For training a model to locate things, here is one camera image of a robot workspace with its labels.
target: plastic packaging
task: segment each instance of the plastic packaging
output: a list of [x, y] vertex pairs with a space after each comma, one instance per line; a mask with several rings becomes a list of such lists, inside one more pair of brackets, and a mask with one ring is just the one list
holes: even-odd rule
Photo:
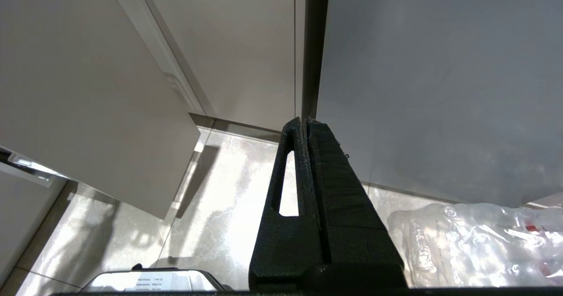
[[431, 204], [388, 225], [411, 286], [563, 285], [563, 209]]

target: floor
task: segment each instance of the floor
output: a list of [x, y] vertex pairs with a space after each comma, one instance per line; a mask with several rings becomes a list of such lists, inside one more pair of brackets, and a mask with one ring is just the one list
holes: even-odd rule
[[[144, 267], [196, 268], [248, 289], [254, 248], [276, 154], [274, 139], [200, 128], [201, 136], [164, 220], [79, 183], [67, 183], [0, 296], [76, 292], [96, 275]], [[280, 213], [297, 215], [294, 163]], [[438, 202], [364, 185], [380, 218]]]

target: gray cabinet panel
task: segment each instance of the gray cabinet panel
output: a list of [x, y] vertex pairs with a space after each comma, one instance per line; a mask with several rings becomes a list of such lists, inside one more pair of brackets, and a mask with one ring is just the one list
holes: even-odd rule
[[562, 0], [328, 8], [318, 119], [360, 179], [506, 206], [562, 190]]

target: white cabinet door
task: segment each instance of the white cabinet door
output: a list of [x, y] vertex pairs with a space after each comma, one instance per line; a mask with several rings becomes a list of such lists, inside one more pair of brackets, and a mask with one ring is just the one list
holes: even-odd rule
[[0, 3], [0, 144], [163, 218], [199, 131], [118, 1]]
[[295, 117], [296, 0], [147, 1], [207, 115], [272, 130]]

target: tile grout line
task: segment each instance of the tile grout line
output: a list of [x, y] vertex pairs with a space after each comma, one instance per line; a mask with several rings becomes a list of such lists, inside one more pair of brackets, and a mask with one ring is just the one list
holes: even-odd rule
[[168, 230], [168, 233], [166, 234], [165, 241], [164, 241], [164, 243], [162, 244], [161, 251], [158, 253], [157, 260], [154, 262], [154, 267], [153, 267], [153, 268], [157, 268], [157, 263], [158, 263], [158, 261], [161, 259], [162, 252], [165, 250], [166, 242], [168, 241], [168, 238], [170, 238], [170, 233], [172, 232], [172, 226], [174, 225], [174, 222], [175, 222], [175, 216], [174, 216], [174, 220], [173, 220], [172, 223], [170, 224], [170, 229]]
[[41, 277], [43, 277], [43, 278], [48, 278], [48, 279], [50, 279], [50, 280], [54, 280], [54, 281], [57, 281], [57, 282], [60, 282], [60, 283], [66, 284], [66, 285], [70, 285], [70, 286], [74, 286], [74, 287], [76, 287], [76, 288], [82, 289], [82, 287], [76, 286], [75, 284], [70, 284], [70, 283], [67, 283], [67, 282], [63, 282], [62, 280], [58, 280], [58, 279], [56, 279], [56, 278], [50, 278], [50, 277], [47, 276], [47, 275], [39, 274], [39, 273], [33, 272], [32, 270], [26, 270], [26, 269], [21, 268], [20, 266], [17, 266], [17, 265], [14, 266], [14, 267], [15, 267], [15, 268], [18, 268], [18, 269], [20, 269], [20, 270], [24, 270], [25, 272], [28, 272], [28, 273], [32, 273], [32, 274], [41, 276]]

